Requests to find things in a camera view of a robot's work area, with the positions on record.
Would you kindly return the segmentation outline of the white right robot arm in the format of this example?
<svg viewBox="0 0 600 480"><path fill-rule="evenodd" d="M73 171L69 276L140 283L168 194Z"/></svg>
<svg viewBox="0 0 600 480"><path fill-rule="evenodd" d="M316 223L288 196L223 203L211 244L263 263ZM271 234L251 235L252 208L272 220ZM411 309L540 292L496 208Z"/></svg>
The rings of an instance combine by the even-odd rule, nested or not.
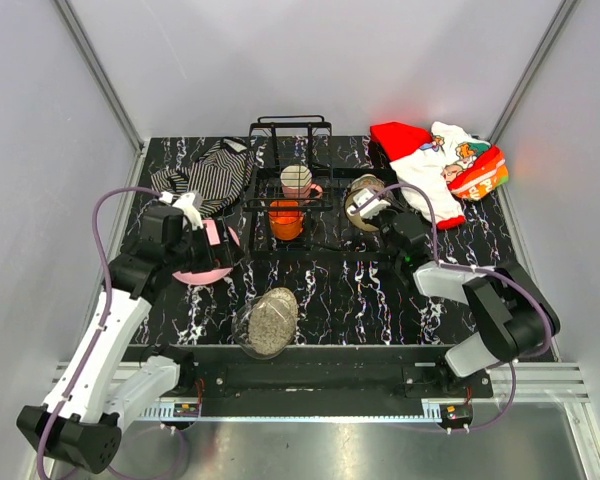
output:
<svg viewBox="0 0 600 480"><path fill-rule="evenodd" d="M473 314L477 332L450 348L434 371L440 393L456 396L478 371L549 349L560 320L519 263L480 267L436 261L416 215L389 209L373 223L406 289L465 304Z"/></svg>

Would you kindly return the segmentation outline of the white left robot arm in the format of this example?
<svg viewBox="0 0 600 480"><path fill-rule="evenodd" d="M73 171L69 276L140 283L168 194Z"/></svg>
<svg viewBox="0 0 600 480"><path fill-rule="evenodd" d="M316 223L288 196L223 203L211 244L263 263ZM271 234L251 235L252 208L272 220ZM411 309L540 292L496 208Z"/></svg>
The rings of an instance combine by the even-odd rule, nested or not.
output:
<svg viewBox="0 0 600 480"><path fill-rule="evenodd" d="M155 400L195 389L193 354L172 346L156 347L139 371L116 389L110 385L134 332L176 273L233 268L243 255L221 219L202 220L188 207L145 212L139 237L109 261L105 289L64 374L41 405L18 415L17 428L40 461L99 474L129 424Z"/></svg>

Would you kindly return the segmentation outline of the pink ceramic mug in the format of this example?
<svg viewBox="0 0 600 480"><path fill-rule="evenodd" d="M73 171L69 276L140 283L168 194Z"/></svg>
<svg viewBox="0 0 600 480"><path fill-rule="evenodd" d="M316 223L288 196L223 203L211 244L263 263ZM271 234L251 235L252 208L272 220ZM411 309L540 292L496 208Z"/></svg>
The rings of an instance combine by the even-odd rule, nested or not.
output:
<svg viewBox="0 0 600 480"><path fill-rule="evenodd" d="M311 170L304 165L289 165L281 171L280 182L285 198L296 200L300 205L319 200L323 189L313 181Z"/></svg>

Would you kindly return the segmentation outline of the flower-shaped patterned dish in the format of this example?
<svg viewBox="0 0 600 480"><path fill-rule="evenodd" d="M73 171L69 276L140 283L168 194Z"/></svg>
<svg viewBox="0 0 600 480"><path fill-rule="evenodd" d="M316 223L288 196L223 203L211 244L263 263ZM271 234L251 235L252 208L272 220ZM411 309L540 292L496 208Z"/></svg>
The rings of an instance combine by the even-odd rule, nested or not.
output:
<svg viewBox="0 0 600 480"><path fill-rule="evenodd" d="M364 174L351 182L349 190L357 192L363 189L369 189L374 193L382 191L386 187L385 183L372 174Z"/></svg>

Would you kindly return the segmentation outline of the pink round plate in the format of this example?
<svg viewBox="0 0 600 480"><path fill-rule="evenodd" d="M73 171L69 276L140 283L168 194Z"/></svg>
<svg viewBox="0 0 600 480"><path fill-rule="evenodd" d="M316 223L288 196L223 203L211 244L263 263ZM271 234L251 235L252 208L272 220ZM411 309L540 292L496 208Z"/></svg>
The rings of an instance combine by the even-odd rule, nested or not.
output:
<svg viewBox="0 0 600 480"><path fill-rule="evenodd" d="M209 223L203 220L201 229L193 230L186 236L186 245L189 258L183 269L173 273L173 277L182 284L193 286L206 286L213 284L228 276L233 269L216 269L213 266L211 248L209 243Z"/></svg>

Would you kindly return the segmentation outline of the orange plastic cup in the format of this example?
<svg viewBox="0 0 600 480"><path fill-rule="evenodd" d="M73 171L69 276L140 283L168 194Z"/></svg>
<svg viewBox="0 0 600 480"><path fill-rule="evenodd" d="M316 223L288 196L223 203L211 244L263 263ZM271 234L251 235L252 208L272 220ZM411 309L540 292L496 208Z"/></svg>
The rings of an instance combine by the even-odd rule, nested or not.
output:
<svg viewBox="0 0 600 480"><path fill-rule="evenodd" d="M270 204L269 221L273 236L282 241L296 239L303 231L304 213L297 200L275 200Z"/></svg>

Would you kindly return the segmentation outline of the clear glass bowl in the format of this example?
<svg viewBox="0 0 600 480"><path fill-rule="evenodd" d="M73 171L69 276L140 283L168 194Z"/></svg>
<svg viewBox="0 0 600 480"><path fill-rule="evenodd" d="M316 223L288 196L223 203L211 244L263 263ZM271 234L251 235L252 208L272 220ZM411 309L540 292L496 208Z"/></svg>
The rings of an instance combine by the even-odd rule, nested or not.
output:
<svg viewBox="0 0 600 480"><path fill-rule="evenodd" d="M242 350L249 356L251 356L254 359L257 360L269 360L272 359L276 356L273 357L260 357L257 356L255 354L255 352L252 350L252 348L248 345L248 318L249 318L249 314L251 312L251 309L255 306L256 302L260 299L261 297L257 297L255 299L253 299L251 302L249 302L248 304L246 304L245 306L243 306L233 317L232 320L232 324L231 324L231 336L232 336L232 340L235 344L237 344L238 346L240 346L242 348Z"/></svg>

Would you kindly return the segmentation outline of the beige speckled bowl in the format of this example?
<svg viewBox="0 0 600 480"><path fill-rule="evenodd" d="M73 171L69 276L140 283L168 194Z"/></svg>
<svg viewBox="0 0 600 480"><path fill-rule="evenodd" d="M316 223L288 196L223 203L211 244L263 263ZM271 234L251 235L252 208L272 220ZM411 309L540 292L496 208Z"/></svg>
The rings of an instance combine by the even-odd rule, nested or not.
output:
<svg viewBox="0 0 600 480"><path fill-rule="evenodd" d="M354 193L350 192L345 200L345 214L347 219L359 230L364 232L377 232L378 228L370 223L366 223L360 214L353 214L353 210L356 208L354 202Z"/></svg>

